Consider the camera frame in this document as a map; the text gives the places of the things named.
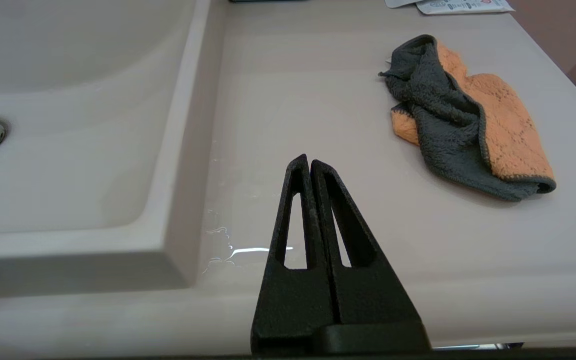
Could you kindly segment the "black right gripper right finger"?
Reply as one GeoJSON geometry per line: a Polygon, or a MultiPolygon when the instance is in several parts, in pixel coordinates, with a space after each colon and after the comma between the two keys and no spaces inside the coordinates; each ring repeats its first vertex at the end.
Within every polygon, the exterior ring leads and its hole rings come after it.
{"type": "Polygon", "coordinates": [[[333,305],[332,324],[315,332],[317,351],[429,352],[420,315],[338,172],[315,160],[311,180],[333,305]]]}

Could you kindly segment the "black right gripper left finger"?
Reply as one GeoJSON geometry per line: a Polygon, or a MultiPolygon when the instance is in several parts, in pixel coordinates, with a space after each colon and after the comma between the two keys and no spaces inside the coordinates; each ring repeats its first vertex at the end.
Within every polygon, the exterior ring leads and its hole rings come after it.
{"type": "Polygon", "coordinates": [[[308,356],[317,352],[315,335],[336,320],[330,251],[336,226],[322,216],[314,187],[314,164],[302,153],[286,167],[269,254],[251,325],[255,356],[308,356]],[[306,267],[286,266],[294,198],[301,201],[306,267]]]}

